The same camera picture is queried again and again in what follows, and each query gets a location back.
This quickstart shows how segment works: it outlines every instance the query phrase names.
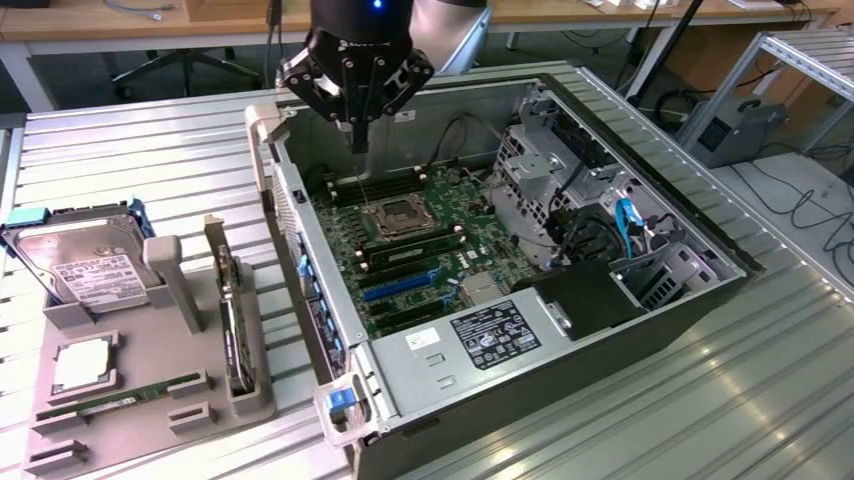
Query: workbench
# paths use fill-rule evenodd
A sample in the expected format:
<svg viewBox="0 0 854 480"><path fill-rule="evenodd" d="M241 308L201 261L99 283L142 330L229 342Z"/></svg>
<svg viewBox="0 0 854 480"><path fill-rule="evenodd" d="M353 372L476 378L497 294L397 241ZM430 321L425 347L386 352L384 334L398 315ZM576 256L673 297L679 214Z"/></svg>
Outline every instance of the workbench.
<svg viewBox="0 0 854 480"><path fill-rule="evenodd" d="M159 6L165 0L135 0L135 6ZM57 108L49 89L30 59L38 55L167 50L238 45L266 42L265 19L191 22L181 0L177 9L165 12L163 21L119 12L103 0L54 0L47 9L10 9L0 22L0 60L31 111ZM688 8L688 1L659 10L650 23L663 31L652 46L629 93L633 94L659 59L676 25ZM835 0L808 0L813 20L808 28L825 22L836 10ZM493 0L490 32L520 33L534 31L638 29L646 26L650 11L633 6L600 9L581 0ZM692 25L733 23L791 22L788 9L747 11L727 0L707 0ZM286 0L284 14L284 41L302 42L310 26L309 0Z"/></svg>
<svg viewBox="0 0 854 480"><path fill-rule="evenodd" d="M560 62L478 69L472 79L552 73L663 176L765 265L743 294L663 352L405 479L847 478L854 472L854 310L815 259L590 72ZM434 79L440 84L444 79ZM210 263L202 217L226 219L256 268L280 413L248 430L127 462L123 478L344 479L312 398L317 381L253 195L248 105L270 91L30 115L7 139L2 209L103 203L117 190L149 202L190 266ZM0 135L0 152L3 151ZM45 317L21 264L0 283L0 476L22 460Z"/></svg>

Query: floor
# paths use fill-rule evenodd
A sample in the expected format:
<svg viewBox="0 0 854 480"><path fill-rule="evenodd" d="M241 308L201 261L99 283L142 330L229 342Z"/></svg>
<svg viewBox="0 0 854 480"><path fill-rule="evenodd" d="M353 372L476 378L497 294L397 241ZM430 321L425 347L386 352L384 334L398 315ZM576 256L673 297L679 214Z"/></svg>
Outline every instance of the floor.
<svg viewBox="0 0 854 480"><path fill-rule="evenodd" d="M569 60L576 65L586 66L609 84L614 85L621 68L626 63L629 53L629 43L625 41L626 30L604 30L596 32L592 37L581 37L577 34L565 32L536 32L520 36L516 51L505 48L506 34L493 34L488 38L488 44L478 56L478 63L482 66L510 65L532 63L538 61ZM298 44L286 45L286 56L293 56L301 46ZM261 72L265 62L265 46L249 46L236 48L237 63ZM223 57L223 49L213 50L210 55ZM35 58L37 68L49 83L61 108L82 108L93 106L113 105L123 102L163 100L183 96L183 83L181 67L173 65L163 70L151 73L147 77L130 83L133 97L122 99L114 93L110 80L107 63L101 54L81 55L51 55ZM145 52L126 52L115 54L115 61L122 70L129 70L147 61ZM630 66L624 76L622 83L626 83L634 67ZM685 88L688 85L669 72L663 72L652 85L650 92L641 105L642 110L649 109L656 99L668 90ZM252 89L252 82L234 76L228 72L221 72L209 66L198 66L193 77L194 95L210 95L229 93ZM26 111L26 103L15 89L15 85L9 74L0 66L0 114ZM829 106L827 114L831 114L833 107ZM848 144L852 127L854 125L854 115L841 122L839 128L831 133L823 144ZM791 144L799 144L809 135L809 129L799 134L788 134L785 137L772 138ZM768 153L781 153L775 148ZM825 162L828 168L835 173L841 173L848 164L843 156L831 156Z"/></svg>

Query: hard drive label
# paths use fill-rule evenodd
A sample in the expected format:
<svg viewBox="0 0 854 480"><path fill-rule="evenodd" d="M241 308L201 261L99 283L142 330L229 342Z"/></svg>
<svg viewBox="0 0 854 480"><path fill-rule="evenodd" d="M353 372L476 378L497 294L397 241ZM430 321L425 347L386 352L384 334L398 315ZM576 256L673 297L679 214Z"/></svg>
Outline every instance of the hard drive label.
<svg viewBox="0 0 854 480"><path fill-rule="evenodd" d="M476 367L493 368L541 346L513 300L452 320Z"/></svg>
<svg viewBox="0 0 854 480"><path fill-rule="evenodd" d="M143 281L127 255L54 265L51 269L85 307L146 295Z"/></svg>

